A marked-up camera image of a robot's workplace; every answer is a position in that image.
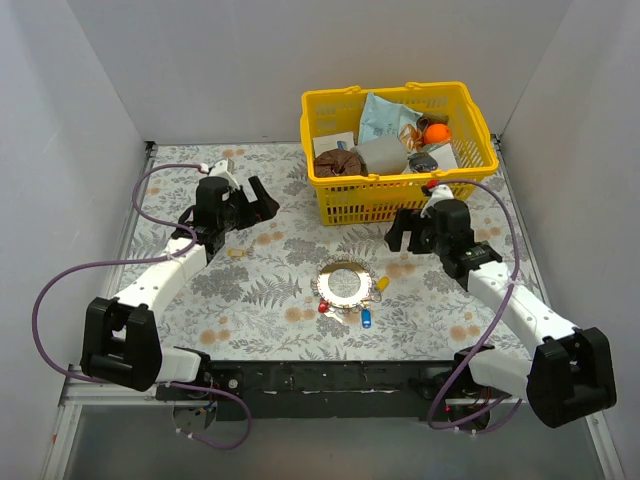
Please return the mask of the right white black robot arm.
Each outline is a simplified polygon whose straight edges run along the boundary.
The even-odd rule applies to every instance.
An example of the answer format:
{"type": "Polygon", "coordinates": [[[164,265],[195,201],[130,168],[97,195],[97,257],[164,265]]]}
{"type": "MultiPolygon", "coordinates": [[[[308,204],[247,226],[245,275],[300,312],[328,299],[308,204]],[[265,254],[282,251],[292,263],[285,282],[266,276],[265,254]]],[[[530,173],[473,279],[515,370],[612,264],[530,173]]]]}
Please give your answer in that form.
{"type": "Polygon", "coordinates": [[[385,235],[390,250],[400,250],[405,232],[409,252],[437,255],[445,273],[490,308],[531,356],[512,359],[486,344],[459,352],[435,405],[453,388],[471,398],[488,387],[526,401],[544,425],[557,428],[616,404],[606,335],[578,327],[516,284],[501,256],[476,241],[464,202],[432,199],[423,210],[399,210],[385,235]]]}

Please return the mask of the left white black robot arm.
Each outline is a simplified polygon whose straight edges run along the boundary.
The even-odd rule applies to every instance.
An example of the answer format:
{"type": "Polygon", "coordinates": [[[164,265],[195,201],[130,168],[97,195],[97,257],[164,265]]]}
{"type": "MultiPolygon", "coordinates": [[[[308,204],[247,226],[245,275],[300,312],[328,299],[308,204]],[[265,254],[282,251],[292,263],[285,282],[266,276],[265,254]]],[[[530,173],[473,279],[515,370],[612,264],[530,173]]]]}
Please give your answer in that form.
{"type": "Polygon", "coordinates": [[[157,320],[180,290],[224,247],[228,232],[244,230],[275,217],[279,205],[261,180],[249,184],[249,200],[231,175],[201,179],[195,203],[179,217],[160,262],[147,268],[113,298],[97,297],[87,307],[81,356],[82,372],[137,391],[156,383],[178,382],[193,400],[213,386],[203,355],[164,347],[157,320]]]}

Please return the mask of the metal keyring disc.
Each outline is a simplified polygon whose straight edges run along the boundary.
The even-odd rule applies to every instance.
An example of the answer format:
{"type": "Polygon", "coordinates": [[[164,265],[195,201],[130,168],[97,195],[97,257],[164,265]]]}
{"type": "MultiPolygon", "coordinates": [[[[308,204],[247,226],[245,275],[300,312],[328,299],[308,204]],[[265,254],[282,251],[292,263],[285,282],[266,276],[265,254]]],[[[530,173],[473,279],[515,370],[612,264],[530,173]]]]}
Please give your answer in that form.
{"type": "Polygon", "coordinates": [[[361,311],[380,302],[382,291],[377,284],[371,267],[353,256],[329,257],[310,280],[312,291],[327,306],[325,314],[361,311]]]}

